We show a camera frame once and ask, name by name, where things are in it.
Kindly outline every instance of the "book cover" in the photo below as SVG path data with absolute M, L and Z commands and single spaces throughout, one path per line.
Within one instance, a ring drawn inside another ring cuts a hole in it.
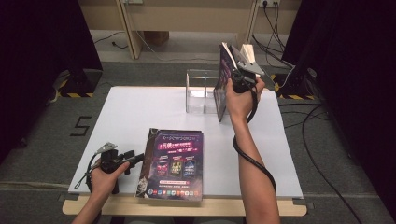
M 200 131 L 150 129 L 135 196 L 201 201 L 203 146 Z
M 233 59 L 233 55 L 231 54 L 227 43 L 222 43 L 220 46 L 220 63 L 219 63 L 219 80 L 213 90 L 216 109 L 218 113 L 219 122 L 221 122 L 225 107 L 226 107 L 226 86 L 228 78 L 232 77 L 232 72 L 236 69 L 236 63 Z

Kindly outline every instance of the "clear acrylic box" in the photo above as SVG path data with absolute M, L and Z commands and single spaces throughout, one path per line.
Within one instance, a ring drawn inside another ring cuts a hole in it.
M 196 114 L 216 114 L 216 103 L 213 95 L 219 71 L 187 70 L 186 77 L 186 112 Z

